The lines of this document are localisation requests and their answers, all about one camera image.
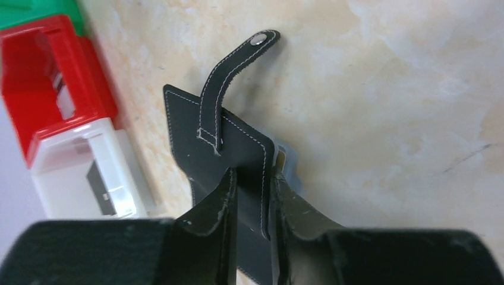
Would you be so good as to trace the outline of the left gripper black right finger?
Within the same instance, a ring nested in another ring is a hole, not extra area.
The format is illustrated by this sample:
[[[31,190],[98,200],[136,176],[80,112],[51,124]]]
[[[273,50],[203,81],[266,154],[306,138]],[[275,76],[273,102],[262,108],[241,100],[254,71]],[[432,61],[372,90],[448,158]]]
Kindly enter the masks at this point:
[[[272,178],[274,284],[502,284],[492,253],[458,229],[342,227]]]

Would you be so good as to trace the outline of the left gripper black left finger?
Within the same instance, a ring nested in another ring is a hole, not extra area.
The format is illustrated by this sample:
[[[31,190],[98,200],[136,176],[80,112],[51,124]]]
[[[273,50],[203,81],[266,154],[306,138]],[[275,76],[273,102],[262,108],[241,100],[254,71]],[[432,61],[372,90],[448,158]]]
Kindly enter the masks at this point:
[[[235,284],[237,174],[181,217],[52,220],[28,227],[2,284]]]

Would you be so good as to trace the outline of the gold credit card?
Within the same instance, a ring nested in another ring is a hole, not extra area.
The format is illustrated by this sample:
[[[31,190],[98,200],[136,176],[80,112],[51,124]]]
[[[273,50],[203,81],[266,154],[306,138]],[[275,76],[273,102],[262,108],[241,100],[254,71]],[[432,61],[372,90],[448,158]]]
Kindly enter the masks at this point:
[[[302,183],[297,176],[298,155],[288,145],[277,145],[275,165],[281,170],[288,185],[296,192],[302,190]]]

